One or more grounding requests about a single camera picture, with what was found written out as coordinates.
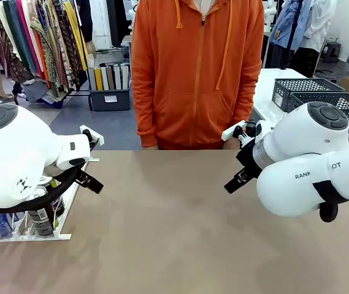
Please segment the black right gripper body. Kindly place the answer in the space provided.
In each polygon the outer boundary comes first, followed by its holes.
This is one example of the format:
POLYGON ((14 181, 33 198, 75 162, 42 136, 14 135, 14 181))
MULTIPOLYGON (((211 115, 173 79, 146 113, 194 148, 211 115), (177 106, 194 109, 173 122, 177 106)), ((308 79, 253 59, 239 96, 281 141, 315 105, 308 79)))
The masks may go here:
POLYGON ((235 179, 241 184, 246 184, 253 178, 257 179, 262 172, 262 169, 253 158, 254 146, 255 142, 251 141, 243 145, 236 155, 236 159, 241 163, 243 168, 235 175, 235 179))

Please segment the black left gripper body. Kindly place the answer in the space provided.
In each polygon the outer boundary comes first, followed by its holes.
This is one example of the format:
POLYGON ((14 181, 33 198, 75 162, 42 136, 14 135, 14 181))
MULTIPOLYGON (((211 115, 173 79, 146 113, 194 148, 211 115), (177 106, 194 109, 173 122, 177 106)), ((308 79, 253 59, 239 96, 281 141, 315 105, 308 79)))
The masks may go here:
POLYGON ((82 187, 91 187, 93 185, 92 177, 82 169, 77 169, 75 182, 82 187))

